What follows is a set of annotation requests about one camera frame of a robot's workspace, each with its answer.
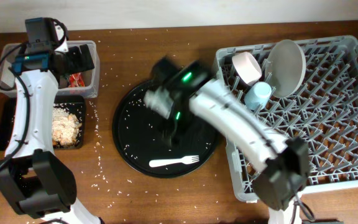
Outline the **red snack wrapper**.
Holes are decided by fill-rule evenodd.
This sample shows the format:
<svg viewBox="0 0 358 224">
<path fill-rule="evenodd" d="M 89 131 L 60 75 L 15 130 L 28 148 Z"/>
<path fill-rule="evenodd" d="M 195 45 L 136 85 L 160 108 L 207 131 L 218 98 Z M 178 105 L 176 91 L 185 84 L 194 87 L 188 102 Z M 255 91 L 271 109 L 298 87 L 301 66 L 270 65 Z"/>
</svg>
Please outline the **red snack wrapper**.
<svg viewBox="0 0 358 224">
<path fill-rule="evenodd" d="M 81 73 L 74 73 L 68 77 L 68 88 L 85 87 Z"/>
</svg>

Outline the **white plastic fork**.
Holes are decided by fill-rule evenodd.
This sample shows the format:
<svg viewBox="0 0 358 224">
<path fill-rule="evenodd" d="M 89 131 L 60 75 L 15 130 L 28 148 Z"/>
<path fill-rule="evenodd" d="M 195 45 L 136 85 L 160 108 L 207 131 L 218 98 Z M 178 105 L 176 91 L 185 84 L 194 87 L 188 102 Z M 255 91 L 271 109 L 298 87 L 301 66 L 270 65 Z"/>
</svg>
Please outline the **white plastic fork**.
<svg viewBox="0 0 358 224">
<path fill-rule="evenodd" d="M 149 166 L 151 168 L 154 167 L 162 167 L 172 164 L 193 164 L 200 161 L 199 156 L 184 156 L 182 158 L 175 158 L 175 159 L 154 159 L 149 162 Z"/>
</svg>

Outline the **oats and nuts food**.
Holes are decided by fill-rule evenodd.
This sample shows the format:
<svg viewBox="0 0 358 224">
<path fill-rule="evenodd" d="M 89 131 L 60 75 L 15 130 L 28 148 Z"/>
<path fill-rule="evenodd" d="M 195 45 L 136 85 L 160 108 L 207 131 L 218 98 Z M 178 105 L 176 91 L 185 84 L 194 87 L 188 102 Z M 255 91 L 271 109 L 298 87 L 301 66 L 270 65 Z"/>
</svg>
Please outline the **oats and nuts food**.
<svg viewBox="0 0 358 224">
<path fill-rule="evenodd" d="M 52 115 L 52 143 L 55 147 L 69 147 L 76 144 L 82 124 L 75 114 L 63 108 L 54 108 Z"/>
</svg>

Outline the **light blue plastic cup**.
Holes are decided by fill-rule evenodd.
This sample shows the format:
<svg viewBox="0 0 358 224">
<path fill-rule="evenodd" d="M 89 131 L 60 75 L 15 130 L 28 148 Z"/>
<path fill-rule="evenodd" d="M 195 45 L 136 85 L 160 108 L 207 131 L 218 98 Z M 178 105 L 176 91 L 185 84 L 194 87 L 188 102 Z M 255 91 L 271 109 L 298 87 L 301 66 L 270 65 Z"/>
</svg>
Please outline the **light blue plastic cup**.
<svg viewBox="0 0 358 224">
<path fill-rule="evenodd" d="M 271 94 L 272 88 L 268 83 L 257 82 L 245 95 L 244 103 L 248 109 L 255 111 L 259 106 L 266 106 Z"/>
</svg>

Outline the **pink bowl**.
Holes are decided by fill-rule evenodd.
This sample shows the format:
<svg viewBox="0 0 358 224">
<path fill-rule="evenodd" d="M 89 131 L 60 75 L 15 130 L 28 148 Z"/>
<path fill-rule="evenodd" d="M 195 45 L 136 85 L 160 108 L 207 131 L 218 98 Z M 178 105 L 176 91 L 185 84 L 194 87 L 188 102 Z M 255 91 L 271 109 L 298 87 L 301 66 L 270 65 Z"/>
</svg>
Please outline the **pink bowl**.
<svg viewBox="0 0 358 224">
<path fill-rule="evenodd" d="M 260 65 L 249 52 L 233 56 L 232 64 L 241 80 L 248 86 L 254 85 L 262 76 Z"/>
</svg>

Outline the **grey plate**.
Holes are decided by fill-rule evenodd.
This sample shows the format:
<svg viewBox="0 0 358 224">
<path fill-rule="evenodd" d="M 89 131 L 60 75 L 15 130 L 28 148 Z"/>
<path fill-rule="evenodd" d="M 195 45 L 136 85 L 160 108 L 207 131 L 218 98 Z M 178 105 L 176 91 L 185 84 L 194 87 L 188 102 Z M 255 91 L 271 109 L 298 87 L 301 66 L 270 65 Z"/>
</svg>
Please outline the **grey plate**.
<svg viewBox="0 0 358 224">
<path fill-rule="evenodd" d="M 265 82 L 275 87 L 272 95 L 285 98 L 299 89 L 306 73 L 306 58 L 302 48 L 286 39 L 275 44 L 267 58 Z"/>
</svg>

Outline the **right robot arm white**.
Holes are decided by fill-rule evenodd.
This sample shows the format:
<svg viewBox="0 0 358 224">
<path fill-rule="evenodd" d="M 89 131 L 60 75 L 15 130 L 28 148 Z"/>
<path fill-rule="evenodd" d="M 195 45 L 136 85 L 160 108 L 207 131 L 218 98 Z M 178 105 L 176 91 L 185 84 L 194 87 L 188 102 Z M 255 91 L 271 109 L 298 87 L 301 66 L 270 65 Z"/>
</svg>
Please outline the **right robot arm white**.
<svg viewBox="0 0 358 224">
<path fill-rule="evenodd" d="M 268 206 L 269 223 L 301 223 L 300 213 L 316 220 L 301 201 L 310 173 L 306 141 L 261 123 L 197 60 L 180 69 L 164 57 L 151 74 L 157 88 L 147 91 L 145 105 L 166 120 L 162 137 L 169 145 L 187 131 L 194 117 L 201 118 L 232 141 L 259 173 L 252 188 Z"/>
</svg>

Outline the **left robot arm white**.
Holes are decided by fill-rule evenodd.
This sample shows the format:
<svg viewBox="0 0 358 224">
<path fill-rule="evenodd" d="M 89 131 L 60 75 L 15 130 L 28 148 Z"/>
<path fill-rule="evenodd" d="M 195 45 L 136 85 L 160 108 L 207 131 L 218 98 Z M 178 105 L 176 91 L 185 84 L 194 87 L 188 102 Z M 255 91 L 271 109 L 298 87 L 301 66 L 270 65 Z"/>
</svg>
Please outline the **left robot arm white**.
<svg viewBox="0 0 358 224">
<path fill-rule="evenodd" d="M 53 104 L 64 75 L 94 69 L 86 45 L 68 47 L 66 26 L 51 17 L 25 21 L 28 39 L 10 66 L 16 110 L 0 160 L 0 192 L 19 215 L 45 223 L 101 223 L 78 200 L 75 176 L 54 153 Z"/>
</svg>

